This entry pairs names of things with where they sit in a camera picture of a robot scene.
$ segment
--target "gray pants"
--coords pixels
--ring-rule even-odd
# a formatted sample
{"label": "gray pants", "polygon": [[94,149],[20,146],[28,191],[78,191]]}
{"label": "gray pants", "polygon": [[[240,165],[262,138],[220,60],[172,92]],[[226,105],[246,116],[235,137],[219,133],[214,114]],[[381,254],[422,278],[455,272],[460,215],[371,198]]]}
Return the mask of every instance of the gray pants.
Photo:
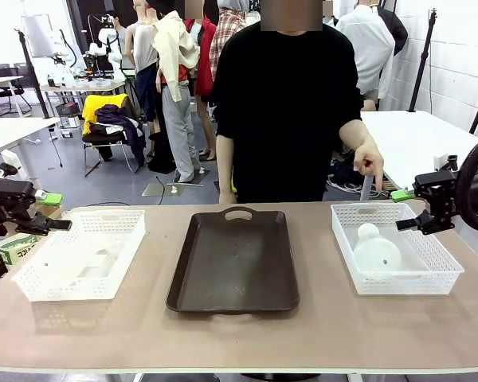
{"label": "gray pants", "polygon": [[170,89],[163,88],[163,114],[167,125],[170,148],[174,155],[177,171],[181,174],[179,181],[191,181],[194,171],[200,169],[198,151],[194,145],[194,128],[191,122],[190,89],[188,81],[178,83],[182,99],[175,102]]}

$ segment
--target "basket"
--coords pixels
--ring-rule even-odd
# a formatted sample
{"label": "basket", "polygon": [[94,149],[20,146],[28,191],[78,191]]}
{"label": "basket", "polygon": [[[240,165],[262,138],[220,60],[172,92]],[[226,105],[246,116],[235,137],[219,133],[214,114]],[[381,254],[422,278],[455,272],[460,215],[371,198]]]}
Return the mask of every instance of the basket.
{"label": "basket", "polygon": [[[397,220],[416,217],[406,204],[332,205],[331,211],[333,232],[358,294],[449,294],[464,272],[435,236],[397,230]],[[365,223],[377,225],[380,234],[398,246],[402,265],[397,271],[359,269],[353,248],[359,240],[358,228]]]}
{"label": "basket", "polygon": [[145,235],[144,211],[75,212],[13,280],[30,301],[114,298]]}

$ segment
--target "floor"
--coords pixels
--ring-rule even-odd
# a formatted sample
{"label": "floor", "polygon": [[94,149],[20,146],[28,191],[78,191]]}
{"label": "floor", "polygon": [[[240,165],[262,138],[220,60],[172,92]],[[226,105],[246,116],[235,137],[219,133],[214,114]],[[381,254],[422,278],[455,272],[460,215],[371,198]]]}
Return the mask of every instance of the floor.
{"label": "floor", "polygon": [[[34,107],[34,116],[41,116],[39,107]],[[205,146],[202,125],[194,114],[194,127],[197,132],[197,144],[199,148]],[[64,207],[74,209],[85,205],[104,202],[122,202],[130,205],[156,205],[160,197],[142,197],[142,192],[149,183],[156,183],[156,176],[166,184],[172,180],[173,175],[152,173],[147,168],[133,174],[126,166],[123,154],[114,149],[115,157],[111,162],[103,163],[84,177],[83,145],[80,137],[59,139],[54,142],[61,156],[63,167],[60,167],[57,153],[53,144],[49,141],[47,131],[39,132],[31,137],[32,140],[40,139],[41,143],[26,144],[38,177],[43,187],[51,192],[64,194]],[[131,162],[134,158],[129,152]],[[96,152],[90,152],[89,157],[97,160]],[[165,196],[163,205],[185,204],[214,204],[218,200],[216,162],[207,162],[205,165],[210,170],[204,179],[205,187],[186,187],[180,197]],[[344,193],[335,189],[325,196],[329,201],[358,200],[359,195]],[[132,382],[134,375],[122,376],[123,382]],[[250,379],[238,375],[218,375],[221,382],[249,382]],[[363,376],[365,382],[478,382],[478,373],[459,376]],[[0,382],[104,382],[104,376],[94,374],[24,374],[0,372]],[[146,375],[143,382],[219,382],[212,375]],[[346,382],[347,377],[342,375],[321,376],[314,382]]]}

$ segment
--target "brown serving tray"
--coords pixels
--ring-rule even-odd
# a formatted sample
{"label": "brown serving tray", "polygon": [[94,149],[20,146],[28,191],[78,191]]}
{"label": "brown serving tray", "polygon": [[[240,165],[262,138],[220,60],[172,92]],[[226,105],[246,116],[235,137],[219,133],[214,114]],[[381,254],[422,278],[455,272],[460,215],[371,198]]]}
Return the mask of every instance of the brown serving tray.
{"label": "brown serving tray", "polygon": [[[227,220],[234,211],[251,219]],[[286,311],[300,301],[283,212],[233,207],[191,217],[167,306],[177,312]]]}

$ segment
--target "black hat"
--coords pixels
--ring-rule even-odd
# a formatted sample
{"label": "black hat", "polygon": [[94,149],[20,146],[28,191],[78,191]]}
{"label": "black hat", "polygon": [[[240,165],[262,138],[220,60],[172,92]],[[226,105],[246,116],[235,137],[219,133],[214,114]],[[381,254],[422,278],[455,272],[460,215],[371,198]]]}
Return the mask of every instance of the black hat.
{"label": "black hat", "polygon": [[147,2],[161,14],[169,14],[175,10],[175,0],[147,0]]}

